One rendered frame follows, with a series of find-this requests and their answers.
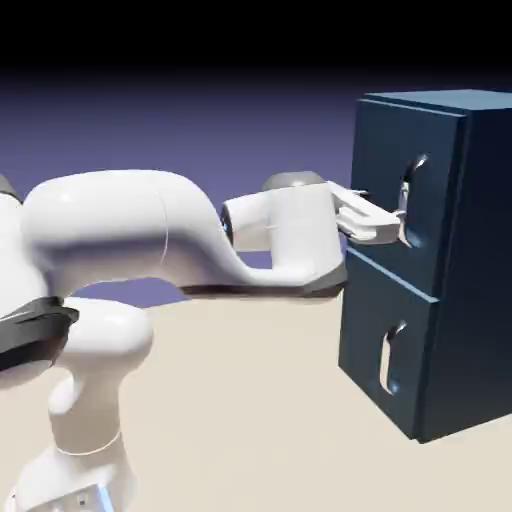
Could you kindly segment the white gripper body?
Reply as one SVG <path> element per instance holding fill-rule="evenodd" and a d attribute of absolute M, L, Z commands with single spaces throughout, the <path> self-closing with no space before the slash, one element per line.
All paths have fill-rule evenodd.
<path fill-rule="evenodd" d="M 401 219 L 367 198 L 367 192 L 328 181 L 338 229 L 358 244 L 391 244 L 399 240 Z"/>

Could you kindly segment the large dark blue cabinet door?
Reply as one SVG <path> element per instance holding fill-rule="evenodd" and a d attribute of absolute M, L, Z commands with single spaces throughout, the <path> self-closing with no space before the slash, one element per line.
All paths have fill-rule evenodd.
<path fill-rule="evenodd" d="M 412 176 L 407 242 L 354 248 L 432 297 L 441 289 L 466 124 L 459 113 L 370 100 L 357 107 L 351 186 L 392 212 L 406 171 Z"/>

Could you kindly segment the dark blue cabinet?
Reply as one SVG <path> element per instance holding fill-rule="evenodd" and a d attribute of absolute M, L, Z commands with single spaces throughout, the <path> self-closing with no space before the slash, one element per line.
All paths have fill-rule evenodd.
<path fill-rule="evenodd" d="M 427 443 L 512 414 L 512 93 L 389 92 L 362 100 L 467 118 L 414 439 Z"/>

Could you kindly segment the small dark blue cabinet door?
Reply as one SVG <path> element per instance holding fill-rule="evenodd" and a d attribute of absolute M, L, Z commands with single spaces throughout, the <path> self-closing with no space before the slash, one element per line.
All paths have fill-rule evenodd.
<path fill-rule="evenodd" d="M 354 249 L 346 253 L 346 267 L 339 366 L 406 436 L 417 439 L 439 300 Z M 391 396 L 379 384 L 381 344 L 400 320 L 407 326 L 392 342 L 390 378 L 399 389 Z"/>

